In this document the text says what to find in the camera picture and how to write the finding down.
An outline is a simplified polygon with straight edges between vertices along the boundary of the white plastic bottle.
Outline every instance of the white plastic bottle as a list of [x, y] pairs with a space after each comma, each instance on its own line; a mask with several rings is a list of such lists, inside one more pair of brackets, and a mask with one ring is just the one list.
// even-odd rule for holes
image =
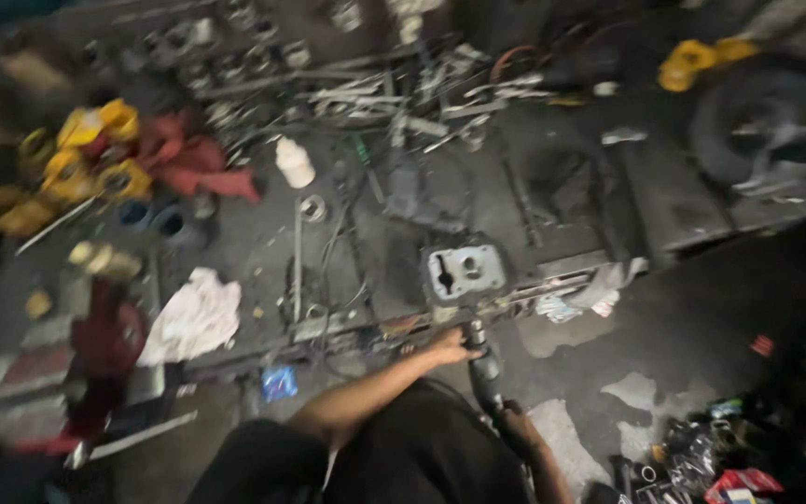
[[276, 144], [276, 165], [285, 176], [288, 186], [294, 189], [305, 188], [316, 178], [316, 170], [313, 169], [306, 149], [284, 136]]

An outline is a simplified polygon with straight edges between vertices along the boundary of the blue packet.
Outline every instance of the blue packet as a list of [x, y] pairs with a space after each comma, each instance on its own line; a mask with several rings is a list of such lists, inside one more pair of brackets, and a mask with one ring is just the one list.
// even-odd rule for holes
[[297, 395], [297, 379], [291, 366], [264, 369], [260, 374], [260, 383], [267, 403]]

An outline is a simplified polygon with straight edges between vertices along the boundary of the hand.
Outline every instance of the hand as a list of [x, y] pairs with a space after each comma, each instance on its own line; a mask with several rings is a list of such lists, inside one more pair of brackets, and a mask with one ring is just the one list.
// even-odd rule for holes
[[422, 350], [423, 355], [430, 356], [437, 366], [476, 359], [481, 356], [480, 350], [468, 350], [462, 346], [464, 337], [461, 327], [445, 329], [437, 334], [431, 343]]
[[548, 448], [534, 422], [515, 401], [502, 402], [502, 423], [502, 434], [522, 459], [531, 460], [540, 450]]

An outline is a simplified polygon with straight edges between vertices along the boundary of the red cloth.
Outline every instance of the red cloth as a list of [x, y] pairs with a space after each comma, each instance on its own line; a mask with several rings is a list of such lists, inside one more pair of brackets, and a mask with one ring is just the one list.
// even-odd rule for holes
[[253, 186], [253, 167], [226, 171], [222, 147], [208, 136], [186, 138], [187, 124], [185, 111], [143, 120], [136, 158], [140, 166], [182, 195], [194, 195], [201, 188], [259, 202], [260, 194]]
[[736, 470], [726, 469], [717, 483], [705, 492], [705, 501], [708, 504], [725, 504], [726, 499], [720, 494], [722, 490], [736, 490], [747, 488], [752, 493], [778, 493], [783, 491], [783, 487], [773, 476], [750, 467], [748, 469]]

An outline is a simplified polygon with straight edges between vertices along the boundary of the power drill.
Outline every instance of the power drill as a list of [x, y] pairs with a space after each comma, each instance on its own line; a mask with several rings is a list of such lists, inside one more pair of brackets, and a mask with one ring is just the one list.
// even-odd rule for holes
[[484, 321], [476, 318], [464, 324], [462, 334], [465, 337], [465, 348], [480, 350], [480, 357], [468, 361], [468, 377], [471, 379], [471, 389], [475, 394], [477, 404], [498, 425], [502, 417], [502, 394], [499, 391], [500, 363], [496, 354], [487, 343], [487, 333]]

